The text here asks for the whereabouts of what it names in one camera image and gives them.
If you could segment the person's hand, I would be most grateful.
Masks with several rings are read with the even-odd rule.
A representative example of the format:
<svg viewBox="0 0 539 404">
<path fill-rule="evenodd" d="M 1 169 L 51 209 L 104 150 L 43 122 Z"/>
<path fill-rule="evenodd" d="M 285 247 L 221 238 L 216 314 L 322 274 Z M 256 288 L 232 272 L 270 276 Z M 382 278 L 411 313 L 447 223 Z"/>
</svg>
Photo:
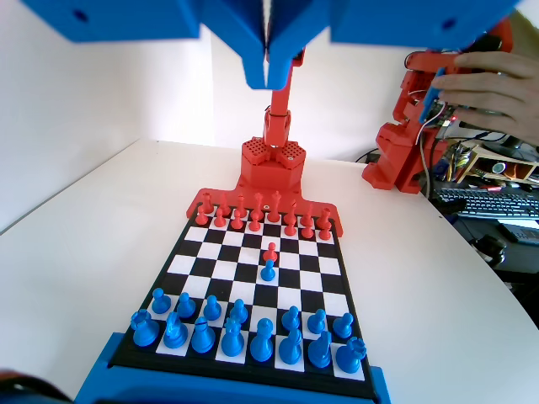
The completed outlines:
<svg viewBox="0 0 539 404">
<path fill-rule="evenodd" d="M 455 59 L 476 73 L 437 77 L 439 99 L 456 105 L 469 125 L 538 145 L 538 61 L 506 52 L 473 52 Z"/>
</svg>

